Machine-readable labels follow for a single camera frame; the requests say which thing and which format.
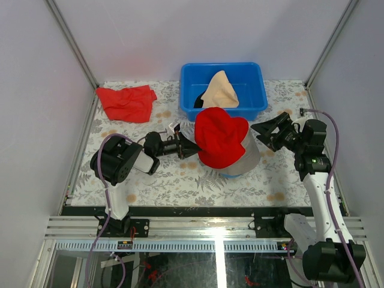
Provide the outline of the grey hat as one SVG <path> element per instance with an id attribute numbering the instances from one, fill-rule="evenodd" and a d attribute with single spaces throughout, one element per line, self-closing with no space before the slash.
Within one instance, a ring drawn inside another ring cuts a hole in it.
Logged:
<path id="1" fill-rule="evenodd" d="M 232 165 L 223 169 L 218 169 L 219 173 L 227 175 L 243 175 L 253 170 L 258 165 L 260 161 L 260 151 L 251 131 L 247 133 L 241 145 L 245 149 L 245 154 Z"/>

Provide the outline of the red hat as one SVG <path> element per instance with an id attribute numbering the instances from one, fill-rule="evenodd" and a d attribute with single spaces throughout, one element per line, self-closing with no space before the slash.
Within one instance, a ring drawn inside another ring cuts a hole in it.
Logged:
<path id="1" fill-rule="evenodd" d="M 194 126 L 200 161 L 213 169 L 231 166 L 245 154 L 242 141 L 248 131 L 246 119 L 232 117 L 219 107 L 204 109 L 196 116 Z"/>

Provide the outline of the blue bucket hat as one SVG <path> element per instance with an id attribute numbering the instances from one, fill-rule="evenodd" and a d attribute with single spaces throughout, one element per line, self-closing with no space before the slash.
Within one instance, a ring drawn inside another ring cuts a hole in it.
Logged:
<path id="1" fill-rule="evenodd" d="M 227 175 L 227 174 L 222 174 L 222 173 L 220 175 L 222 177 L 225 177 L 225 178 L 228 178 L 228 179 L 234 179 L 234 178 L 242 176 L 242 174 L 240 174 L 240 175 Z"/>

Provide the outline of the blue plastic bin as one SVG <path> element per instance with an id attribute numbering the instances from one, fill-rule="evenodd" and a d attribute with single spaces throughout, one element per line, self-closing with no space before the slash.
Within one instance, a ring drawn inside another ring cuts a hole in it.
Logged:
<path id="1" fill-rule="evenodd" d="M 254 62 L 185 64 L 179 102 L 189 121 L 209 107 L 253 121 L 268 106 L 262 71 Z"/>

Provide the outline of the beige bucket hat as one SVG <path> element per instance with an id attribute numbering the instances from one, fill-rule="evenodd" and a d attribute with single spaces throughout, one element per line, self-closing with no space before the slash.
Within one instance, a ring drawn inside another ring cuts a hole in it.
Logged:
<path id="1" fill-rule="evenodd" d="M 194 102 L 194 108 L 237 108 L 238 96 L 229 82 L 224 70 L 217 72 L 211 79 L 208 88 Z"/>

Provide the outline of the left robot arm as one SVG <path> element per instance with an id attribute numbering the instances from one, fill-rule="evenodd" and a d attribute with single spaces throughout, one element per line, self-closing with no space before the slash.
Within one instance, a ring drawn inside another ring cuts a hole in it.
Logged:
<path id="1" fill-rule="evenodd" d="M 144 143 L 113 133 L 101 143 L 92 156 L 90 168 L 104 185 L 106 208 L 104 219 L 99 220 L 98 237 L 137 235 L 136 226 L 131 223 L 130 208 L 122 183 L 132 169 L 153 175 L 161 156 L 175 154 L 183 160 L 201 151 L 199 146 L 175 130 L 172 136 L 163 140 L 162 132 L 152 131 L 144 137 Z"/>

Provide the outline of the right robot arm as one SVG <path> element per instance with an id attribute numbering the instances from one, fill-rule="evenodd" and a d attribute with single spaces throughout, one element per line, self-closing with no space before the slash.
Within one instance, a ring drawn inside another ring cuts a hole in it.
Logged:
<path id="1" fill-rule="evenodd" d="M 310 197 L 314 227 L 301 214 L 287 214 L 273 223 L 277 235 L 291 235 L 301 250 L 306 279 L 333 283 L 357 281 L 363 287 L 360 268 L 366 252 L 363 245 L 354 242 L 340 211 L 334 189 L 336 161 L 323 152 L 327 125 L 317 119 L 293 121 L 284 112 L 251 127 L 270 150 L 286 148 L 293 152 L 295 169 Z"/>

